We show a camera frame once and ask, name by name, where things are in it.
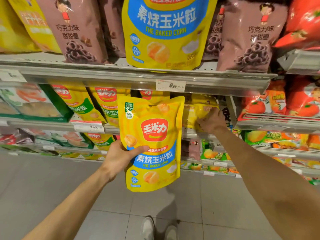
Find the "blue label band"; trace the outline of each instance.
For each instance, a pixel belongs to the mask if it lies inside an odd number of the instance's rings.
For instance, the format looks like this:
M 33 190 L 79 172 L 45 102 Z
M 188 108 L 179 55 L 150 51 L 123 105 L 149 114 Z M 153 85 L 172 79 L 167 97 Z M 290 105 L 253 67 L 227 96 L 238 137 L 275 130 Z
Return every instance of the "blue label band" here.
M 175 140 L 173 146 L 170 148 L 169 151 L 162 153 L 160 155 L 151 156 L 146 154 L 139 154 L 135 158 L 132 159 L 132 163 L 137 168 L 143 169 L 156 169 L 164 167 L 165 165 L 171 163 L 175 159 L 176 155 L 176 142 Z
M 159 11 L 149 8 L 143 0 L 129 0 L 128 15 L 134 26 L 146 36 L 162 40 L 178 39 L 198 28 L 206 16 L 208 3 L 209 0 L 195 0 L 178 10 Z M 133 35 L 130 38 L 137 44 Z

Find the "tiled floor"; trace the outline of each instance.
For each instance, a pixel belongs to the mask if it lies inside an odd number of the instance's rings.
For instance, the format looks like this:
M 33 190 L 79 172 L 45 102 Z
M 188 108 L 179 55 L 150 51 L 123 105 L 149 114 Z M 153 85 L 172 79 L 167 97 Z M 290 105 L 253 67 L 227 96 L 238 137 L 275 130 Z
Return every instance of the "tiled floor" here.
M 45 156 L 0 153 L 1 240 L 19 240 L 98 167 Z M 124 173 L 108 184 L 76 240 L 141 240 L 140 225 L 154 217 L 156 239 L 178 227 L 181 240 L 280 239 L 242 179 L 181 172 L 166 188 L 148 193 L 126 189 Z

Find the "white shoe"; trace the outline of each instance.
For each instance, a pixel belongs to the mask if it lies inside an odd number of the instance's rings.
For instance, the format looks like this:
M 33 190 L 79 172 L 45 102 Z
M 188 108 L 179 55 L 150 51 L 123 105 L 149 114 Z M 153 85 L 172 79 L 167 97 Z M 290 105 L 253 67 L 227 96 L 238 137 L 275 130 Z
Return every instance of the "white shoe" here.
M 140 234 L 144 240 L 154 240 L 155 224 L 151 216 L 146 216 L 142 220 Z
M 164 240 L 179 240 L 178 229 L 170 225 L 165 231 Z

